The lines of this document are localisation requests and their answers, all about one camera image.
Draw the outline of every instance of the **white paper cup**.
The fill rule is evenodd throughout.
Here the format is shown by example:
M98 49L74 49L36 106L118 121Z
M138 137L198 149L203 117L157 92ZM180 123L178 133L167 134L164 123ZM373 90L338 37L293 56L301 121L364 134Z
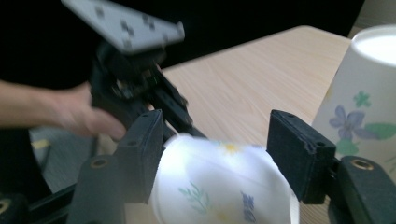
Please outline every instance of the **white paper cup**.
M166 143L150 204L162 224L299 223L299 204L264 147L182 134Z
M338 158L372 160L396 183L396 25L354 36L312 126Z

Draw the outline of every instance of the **table surface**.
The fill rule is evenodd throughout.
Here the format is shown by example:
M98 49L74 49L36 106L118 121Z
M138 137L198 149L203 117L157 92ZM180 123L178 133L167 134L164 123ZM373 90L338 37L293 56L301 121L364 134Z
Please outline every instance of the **table surface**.
M164 69L189 101L195 126L216 140L266 145L270 112L311 123L350 39L299 26ZM328 223L326 205L301 204L301 223ZM155 223L128 204L128 223Z

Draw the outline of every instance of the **human arm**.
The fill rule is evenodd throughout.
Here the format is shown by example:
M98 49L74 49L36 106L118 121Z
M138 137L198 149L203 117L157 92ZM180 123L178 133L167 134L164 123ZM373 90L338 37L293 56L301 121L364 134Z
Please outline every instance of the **human arm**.
M84 136L108 134L121 139L123 125L91 106L90 84L54 91L0 80L0 128L47 125Z

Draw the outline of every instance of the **finger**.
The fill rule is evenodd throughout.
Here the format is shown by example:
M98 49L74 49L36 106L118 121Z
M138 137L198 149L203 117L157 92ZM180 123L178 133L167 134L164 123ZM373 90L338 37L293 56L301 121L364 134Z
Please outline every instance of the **finger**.
M93 116L90 129L94 134L108 134L110 137L120 140L126 133L125 127L112 115L98 108L92 109Z

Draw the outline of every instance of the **human hand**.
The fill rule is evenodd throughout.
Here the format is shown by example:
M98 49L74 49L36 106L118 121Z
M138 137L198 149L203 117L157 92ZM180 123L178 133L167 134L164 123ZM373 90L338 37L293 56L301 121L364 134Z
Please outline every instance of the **human hand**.
M58 91L59 126L83 136L108 134L120 140L126 133L121 122L100 108L92 107L90 84L85 82L73 89Z

